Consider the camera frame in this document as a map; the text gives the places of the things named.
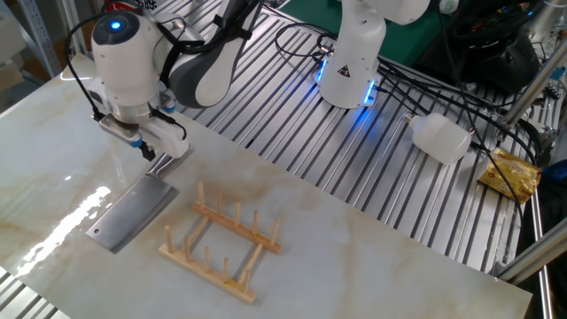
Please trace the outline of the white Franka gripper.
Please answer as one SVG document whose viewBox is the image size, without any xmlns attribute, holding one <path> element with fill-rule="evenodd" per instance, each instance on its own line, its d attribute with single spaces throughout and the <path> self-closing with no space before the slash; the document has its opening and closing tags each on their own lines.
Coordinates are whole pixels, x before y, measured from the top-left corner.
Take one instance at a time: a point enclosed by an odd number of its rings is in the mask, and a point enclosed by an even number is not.
<svg viewBox="0 0 567 319">
<path fill-rule="evenodd" d="M 154 160 L 154 150 L 173 158 L 181 158 L 189 149 L 184 126 L 174 117 L 175 103 L 166 93 L 157 92 L 149 102 L 137 106 L 114 103 L 105 92 L 105 84 L 96 78 L 87 90 L 103 114 L 98 122 L 106 133 L 134 148 L 139 148 L 146 160 Z"/>
</svg>

